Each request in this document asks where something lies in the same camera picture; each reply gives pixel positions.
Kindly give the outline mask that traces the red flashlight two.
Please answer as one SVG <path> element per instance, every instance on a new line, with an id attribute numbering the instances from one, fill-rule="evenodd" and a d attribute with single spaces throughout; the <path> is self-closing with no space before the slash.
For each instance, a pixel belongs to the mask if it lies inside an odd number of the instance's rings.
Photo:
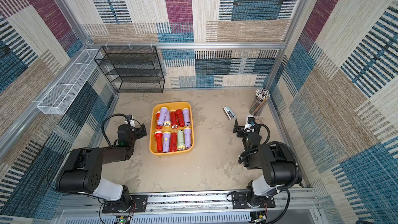
<path id="1" fill-rule="evenodd" d="M 171 127 L 172 129 L 177 129 L 179 127 L 178 119 L 175 112 L 170 112 Z"/>

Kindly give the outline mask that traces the yellow plastic storage tray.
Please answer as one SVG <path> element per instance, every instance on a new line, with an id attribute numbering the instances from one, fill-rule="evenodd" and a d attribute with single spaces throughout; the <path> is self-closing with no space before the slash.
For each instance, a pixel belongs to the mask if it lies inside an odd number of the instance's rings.
<path id="1" fill-rule="evenodd" d="M 192 134 L 191 134 L 191 141 L 192 141 L 192 146 L 189 149 L 185 149 L 185 150 L 181 150 L 181 151 L 176 151 L 176 152 L 162 152 L 162 153 L 158 153 L 157 152 L 157 144 L 156 144 L 156 140 L 154 137 L 154 133 L 156 131 L 169 131 L 171 133 L 179 131 L 179 130 L 184 130 L 184 128 L 186 128 L 186 126 L 184 127 L 178 127 L 177 129 L 172 129 L 172 127 L 165 127 L 165 126 L 159 126 L 157 125 L 157 121 L 159 118 L 159 114 L 160 114 L 160 110 L 161 107 L 167 107 L 168 110 L 170 112 L 176 112 L 176 110 L 178 109 L 183 109 L 183 108 L 188 108 L 190 111 L 190 120 L 191 120 L 191 130 L 192 130 Z M 195 145 L 195 138 L 194 138 L 194 122 L 193 122 L 193 116 L 192 116 L 192 107 L 188 102 L 169 102 L 169 103 L 161 103 L 156 105 L 153 110 L 152 110 L 152 114 L 151 114 L 151 124 L 150 124 L 150 132 L 148 133 L 149 137 L 150 137 L 150 144 L 149 144 L 149 149 L 151 151 L 152 154 L 156 155 L 156 156 L 168 156 L 168 155 L 182 155 L 185 153 L 190 152 Z"/>

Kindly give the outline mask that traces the mint green flashlight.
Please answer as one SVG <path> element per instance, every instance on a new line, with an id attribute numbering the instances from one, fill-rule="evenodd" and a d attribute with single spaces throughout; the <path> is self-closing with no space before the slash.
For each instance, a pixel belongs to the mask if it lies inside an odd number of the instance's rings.
<path id="1" fill-rule="evenodd" d="M 177 150 L 185 150 L 185 143 L 184 143 L 184 131 L 179 130 L 177 131 Z"/>

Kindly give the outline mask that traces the red flashlight one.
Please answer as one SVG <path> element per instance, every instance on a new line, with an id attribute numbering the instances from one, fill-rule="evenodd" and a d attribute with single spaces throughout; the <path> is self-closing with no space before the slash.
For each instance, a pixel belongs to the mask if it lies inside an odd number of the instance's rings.
<path id="1" fill-rule="evenodd" d="M 176 110 L 176 116 L 177 116 L 177 121 L 178 121 L 179 127 L 184 127 L 185 122 L 184 122 L 183 112 L 181 109 Z"/>

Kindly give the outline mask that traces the red flashlight bottom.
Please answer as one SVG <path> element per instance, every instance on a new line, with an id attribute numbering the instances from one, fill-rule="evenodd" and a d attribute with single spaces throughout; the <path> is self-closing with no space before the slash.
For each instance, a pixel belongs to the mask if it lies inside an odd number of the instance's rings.
<path id="1" fill-rule="evenodd" d="M 170 152 L 177 151 L 177 137 L 178 134 L 176 132 L 171 133 Z"/>

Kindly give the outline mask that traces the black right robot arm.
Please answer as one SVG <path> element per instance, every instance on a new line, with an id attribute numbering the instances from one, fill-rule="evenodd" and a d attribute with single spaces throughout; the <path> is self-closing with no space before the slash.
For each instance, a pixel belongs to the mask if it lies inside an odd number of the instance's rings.
<path id="1" fill-rule="evenodd" d="M 238 163 L 249 170 L 261 170 L 262 175 L 248 183 L 246 196 L 249 201 L 270 198 L 298 184 L 302 180 L 299 161 L 285 143 L 271 141 L 271 131 L 254 116 L 247 116 L 244 125 L 235 120 L 233 133 L 242 138 L 244 151 Z"/>

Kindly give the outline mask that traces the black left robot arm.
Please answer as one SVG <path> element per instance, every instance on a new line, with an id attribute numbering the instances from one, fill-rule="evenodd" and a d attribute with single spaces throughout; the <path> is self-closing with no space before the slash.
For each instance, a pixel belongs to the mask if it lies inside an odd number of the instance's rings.
<path id="1" fill-rule="evenodd" d="M 105 124 L 113 117 L 123 117 L 124 124 L 117 130 L 117 139 L 112 143 L 105 132 Z M 66 162 L 60 171 L 55 190 L 62 193 L 88 195 L 105 202 L 130 205 L 132 199 L 128 187 L 113 183 L 102 177 L 103 165 L 130 160 L 138 139 L 147 135 L 146 126 L 132 115 L 113 114 L 101 124 L 101 133 L 107 147 L 77 148 L 66 154 Z"/>

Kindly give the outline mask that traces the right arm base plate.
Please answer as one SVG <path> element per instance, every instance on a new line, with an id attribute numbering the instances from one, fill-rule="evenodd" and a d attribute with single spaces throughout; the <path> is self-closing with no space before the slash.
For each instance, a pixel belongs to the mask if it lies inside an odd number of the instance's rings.
<path id="1" fill-rule="evenodd" d="M 232 203 L 234 209 L 276 207 L 271 197 L 260 197 L 245 191 L 231 191 L 227 194 L 227 200 Z"/>

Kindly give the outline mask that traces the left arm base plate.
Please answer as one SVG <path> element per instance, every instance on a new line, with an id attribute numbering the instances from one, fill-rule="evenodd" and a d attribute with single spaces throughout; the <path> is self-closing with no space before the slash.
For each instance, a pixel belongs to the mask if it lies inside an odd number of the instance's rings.
<path id="1" fill-rule="evenodd" d="M 143 213 L 146 210 L 148 195 L 130 195 L 126 200 L 106 201 L 101 213 Z"/>

